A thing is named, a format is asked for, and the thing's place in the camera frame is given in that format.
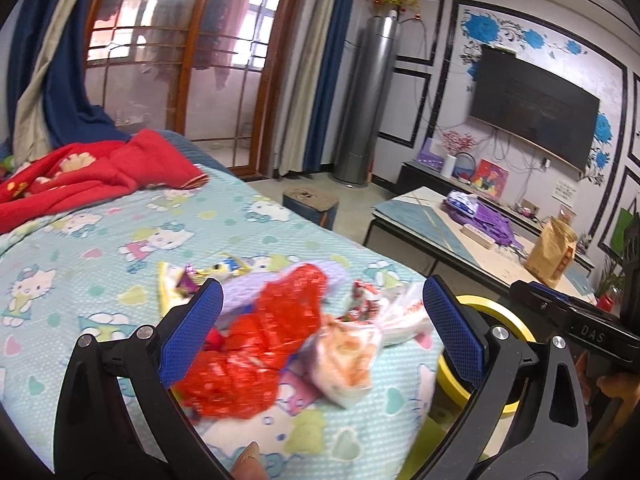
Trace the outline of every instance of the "wall-mounted tv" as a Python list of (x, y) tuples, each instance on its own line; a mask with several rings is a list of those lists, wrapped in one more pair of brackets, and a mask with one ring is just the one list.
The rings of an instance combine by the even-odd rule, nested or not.
[(513, 54), (482, 48), (470, 115), (583, 171), (600, 100)]

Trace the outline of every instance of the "red mesh bag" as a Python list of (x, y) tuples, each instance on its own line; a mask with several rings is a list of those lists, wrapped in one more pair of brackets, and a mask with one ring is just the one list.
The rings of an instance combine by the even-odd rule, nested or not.
[(326, 276), (305, 264), (265, 285), (251, 314), (229, 327), (221, 351), (201, 351), (176, 384), (204, 416), (251, 418), (276, 401), (282, 369), (320, 328)]

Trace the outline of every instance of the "red blanket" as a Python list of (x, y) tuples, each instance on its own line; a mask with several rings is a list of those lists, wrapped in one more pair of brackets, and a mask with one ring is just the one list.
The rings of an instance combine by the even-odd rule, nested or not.
[(146, 186), (203, 186), (209, 177), (153, 130), (129, 142), (75, 142), (0, 185), (0, 234), (27, 220), (128, 195)]

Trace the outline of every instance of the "bed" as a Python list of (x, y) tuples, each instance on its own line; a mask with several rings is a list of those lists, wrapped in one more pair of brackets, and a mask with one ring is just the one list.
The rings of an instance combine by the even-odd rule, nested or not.
[[(210, 176), (201, 189), (142, 190), (0, 236), (0, 397), (47, 465), (75, 341), (82, 333), (122, 338), (157, 324), (161, 262), (204, 267), (228, 254), (271, 270), (337, 262), (350, 280), (327, 298), (331, 314), (344, 312), (355, 278), (383, 286), (422, 279), (258, 196), (226, 171), (201, 168)], [(428, 412), (441, 350), (435, 332), (383, 349), (372, 392), (348, 410), (313, 394), (294, 362), (272, 408), (251, 420), (203, 418), (196, 428), (228, 468), (256, 440), (270, 478), (391, 479)], [(130, 383), (121, 379), (120, 387), (145, 449), (161, 456)]]

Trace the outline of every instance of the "paper bag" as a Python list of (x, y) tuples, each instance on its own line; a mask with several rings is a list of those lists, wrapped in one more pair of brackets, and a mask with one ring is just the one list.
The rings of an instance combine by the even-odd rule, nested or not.
[(555, 287), (574, 259), (577, 241), (573, 229), (557, 218), (551, 218), (524, 262), (524, 268), (540, 282)]

